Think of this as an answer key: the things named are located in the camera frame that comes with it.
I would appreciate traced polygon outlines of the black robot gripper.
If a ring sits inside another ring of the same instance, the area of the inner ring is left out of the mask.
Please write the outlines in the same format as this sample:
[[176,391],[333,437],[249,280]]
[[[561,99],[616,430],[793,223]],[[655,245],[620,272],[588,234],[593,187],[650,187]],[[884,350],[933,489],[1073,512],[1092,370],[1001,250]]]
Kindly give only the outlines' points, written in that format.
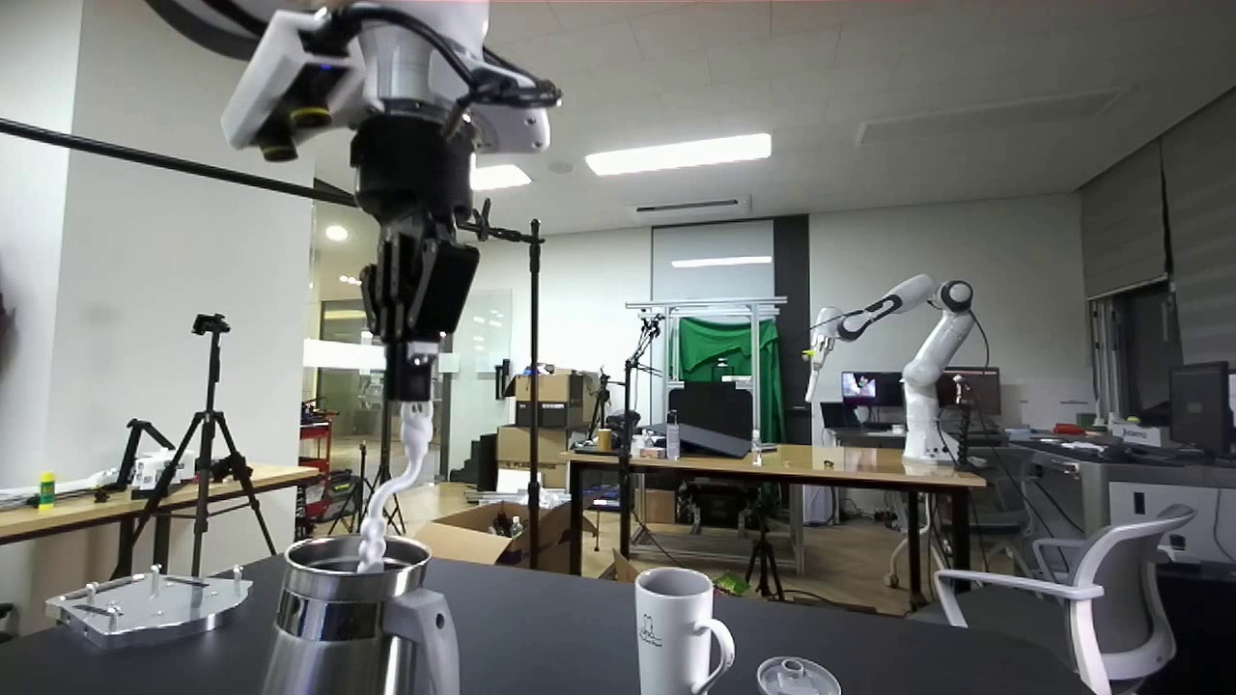
[[352,141],[360,210],[377,223],[364,272],[367,328],[386,350],[386,397],[427,402],[440,339],[454,332],[477,250],[454,240],[472,210],[472,143],[427,121],[377,115]]

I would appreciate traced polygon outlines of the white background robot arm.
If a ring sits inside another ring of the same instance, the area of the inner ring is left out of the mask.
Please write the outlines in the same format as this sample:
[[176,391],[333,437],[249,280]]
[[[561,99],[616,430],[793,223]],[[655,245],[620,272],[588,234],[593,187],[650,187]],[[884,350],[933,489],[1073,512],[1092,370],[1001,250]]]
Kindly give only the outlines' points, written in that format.
[[862,339],[875,319],[933,305],[940,319],[915,346],[913,362],[901,370],[902,388],[902,457],[906,471],[940,471],[955,465],[955,451],[940,430],[940,377],[974,332],[974,287],[965,280],[933,282],[913,273],[884,289],[880,298],[853,310],[820,310],[806,343],[806,388],[810,407],[822,402],[822,366],[833,343]]

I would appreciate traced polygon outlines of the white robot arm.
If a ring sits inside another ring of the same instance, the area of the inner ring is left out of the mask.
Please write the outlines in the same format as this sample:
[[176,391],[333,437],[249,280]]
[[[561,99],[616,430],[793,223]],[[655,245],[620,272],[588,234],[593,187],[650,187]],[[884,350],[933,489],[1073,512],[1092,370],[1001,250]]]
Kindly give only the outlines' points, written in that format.
[[477,153],[538,153],[561,88],[486,47],[490,0],[145,0],[242,75],[219,113],[226,148],[291,164],[352,132],[354,205],[377,223],[360,273],[386,350],[386,397],[427,402],[462,318],[490,210],[472,202]]

